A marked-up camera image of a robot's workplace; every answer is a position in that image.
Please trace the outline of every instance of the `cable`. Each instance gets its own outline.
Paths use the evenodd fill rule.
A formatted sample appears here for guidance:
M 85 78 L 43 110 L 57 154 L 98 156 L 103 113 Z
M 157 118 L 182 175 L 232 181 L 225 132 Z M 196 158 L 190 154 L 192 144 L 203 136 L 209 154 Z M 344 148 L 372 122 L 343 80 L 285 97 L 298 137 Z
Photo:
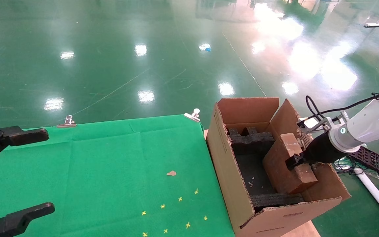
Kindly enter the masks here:
M 349 158 L 350 162 L 352 163 L 352 166 L 347 169 L 343 169 L 340 166 L 340 159 L 338 159 L 336 162 L 333 163 L 333 165 L 336 167 L 336 172 L 338 174 L 344 174 L 344 173 L 356 174 L 355 171 L 353 171 L 355 168 L 360 168 L 362 170 L 362 172 L 359 174 L 364 173 L 364 168 L 362 168 L 358 163 L 356 163 L 354 159 L 352 159 L 349 155 L 347 155 L 346 157 Z
M 314 100 L 310 97 L 310 96 L 305 96 L 305 101 L 307 103 L 307 106 L 308 106 L 308 109 L 310 109 L 311 113 L 313 114 L 313 116 L 318 120 L 318 121 L 321 121 L 320 117 L 317 116 L 317 114 L 313 111 L 313 109 L 311 108 L 311 105 L 309 103 L 309 101 L 311 101 L 311 103 L 313 104 L 314 108 L 316 109 L 317 111 L 317 114 L 322 117 L 323 119 L 325 119 L 325 117 L 321 114 L 321 112 L 318 110 L 317 108 L 317 105 L 315 104 Z
M 306 119 L 302 120 L 301 122 L 298 123 L 298 125 L 302 126 L 303 123 L 305 123 L 306 120 L 311 119 L 311 118 L 316 118 L 316 119 L 318 119 L 318 121 L 321 121 L 321 119 L 319 119 L 318 115 L 320 115 L 320 116 L 323 117 L 322 114 L 326 114 L 326 113 L 330 113 L 330 112 L 336 112 L 336 111 L 347 110 L 347 109 L 353 108 L 353 107 L 355 107 L 355 106 L 357 106 L 357 105 L 360 105 L 360 104 L 362 104 L 362 103 L 365 103 L 365 102 L 367 102 L 367 101 L 370 101 L 370 100 L 373 100 L 373 99 L 377 99 L 377 100 L 379 99 L 379 93 L 372 93 L 372 95 L 373 95 L 373 96 L 371 96 L 371 97 L 369 97 L 369 98 L 367 98 L 367 99 L 360 100 L 360 101 L 358 101 L 358 102 L 356 102 L 356 103 L 353 103 L 353 104 L 351 104 L 351 105 L 349 105 L 349 106 L 346 106 L 346 107 L 343 107 L 343 108 L 337 108 L 337 109 L 326 110 L 326 111 L 323 111 L 323 112 L 320 112 L 320 111 L 318 110 L 318 108 L 317 108 L 317 106 L 315 105 L 313 99 L 312 99 L 310 96 L 307 95 L 307 96 L 305 97 L 305 99 L 306 99 L 306 101 L 307 101 L 307 106 L 308 106 L 308 108 L 310 109 L 310 111 L 313 113 L 313 115 L 311 115 L 310 117 L 307 117 Z M 311 106 L 310 106 L 309 103 L 308 103 L 308 99 L 310 99 L 311 102 L 313 103 L 313 106 L 314 106 L 314 108 L 316 109 L 317 114 L 311 109 Z

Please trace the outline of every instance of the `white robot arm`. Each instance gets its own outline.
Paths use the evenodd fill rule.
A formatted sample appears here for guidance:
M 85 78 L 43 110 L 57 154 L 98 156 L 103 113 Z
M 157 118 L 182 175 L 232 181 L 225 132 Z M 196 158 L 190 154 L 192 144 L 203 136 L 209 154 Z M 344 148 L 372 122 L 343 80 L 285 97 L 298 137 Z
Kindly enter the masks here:
M 371 102 L 353 118 L 347 117 L 346 112 L 344 112 L 345 109 L 369 100 Z M 324 131 L 324 133 L 312 140 L 311 144 L 305 149 L 301 160 L 299 158 L 287 160 L 288 168 L 305 162 L 333 163 L 337 159 L 359 150 L 361 144 L 379 140 L 379 93 L 346 108 L 318 112 L 318 115 L 322 116 L 324 113 L 341 110 L 343 110 L 341 115 L 333 119 L 324 117 L 321 120 L 312 110 L 313 116 L 300 119 L 298 125 L 303 132 Z

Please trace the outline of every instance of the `green table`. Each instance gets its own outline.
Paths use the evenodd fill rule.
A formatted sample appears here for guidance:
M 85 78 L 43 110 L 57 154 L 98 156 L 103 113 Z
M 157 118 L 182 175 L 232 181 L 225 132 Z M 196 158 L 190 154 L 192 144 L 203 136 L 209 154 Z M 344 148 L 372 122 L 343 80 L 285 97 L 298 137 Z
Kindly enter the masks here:
M 0 217 L 56 207 L 24 237 L 234 236 L 200 123 L 176 115 L 47 130 L 48 141 L 0 154 Z

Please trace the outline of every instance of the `green epoxy floor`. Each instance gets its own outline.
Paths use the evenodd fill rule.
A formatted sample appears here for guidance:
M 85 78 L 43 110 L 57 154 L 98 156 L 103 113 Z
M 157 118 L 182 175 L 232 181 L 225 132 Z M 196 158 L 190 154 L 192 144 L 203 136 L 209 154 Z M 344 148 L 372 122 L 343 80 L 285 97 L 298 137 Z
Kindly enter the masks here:
M 305 116 L 307 94 L 343 107 L 379 92 L 379 28 L 363 27 L 378 18 L 375 0 L 0 0 L 0 126 L 200 108 L 208 127 L 229 96 L 288 98 Z M 352 198 L 314 219 L 318 231 L 379 236 L 378 204 L 342 179 Z

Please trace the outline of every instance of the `cardboard box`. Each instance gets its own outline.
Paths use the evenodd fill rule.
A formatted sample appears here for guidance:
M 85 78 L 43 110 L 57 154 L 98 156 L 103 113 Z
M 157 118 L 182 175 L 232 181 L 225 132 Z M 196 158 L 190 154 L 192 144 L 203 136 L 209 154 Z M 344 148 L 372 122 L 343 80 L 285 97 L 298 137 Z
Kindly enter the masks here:
M 312 138 L 298 131 L 296 122 L 299 114 L 287 99 L 277 111 L 278 108 L 279 98 L 276 97 L 226 98 L 215 104 L 207 142 L 236 237 L 282 236 L 337 206 L 342 200 L 350 198 L 349 192 L 332 166 L 318 164 L 313 170 L 317 181 L 304 187 L 304 191 L 301 192 L 305 202 L 266 207 L 255 213 L 226 127 L 240 130 L 254 126 L 258 132 L 271 132 L 276 141 L 266 158 L 280 157 L 279 159 L 285 160 L 290 157 L 291 152 L 293 153 L 290 147 L 288 150 L 287 146 L 281 146 L 287 136 L 293 134 L 292 136 L 301 139 L 305 144 L 309 144 Z M 271 182 L 273 186 L 284 186 L 286 182 L 292 181 L 288 180 L 290 178 L 275 179 Z

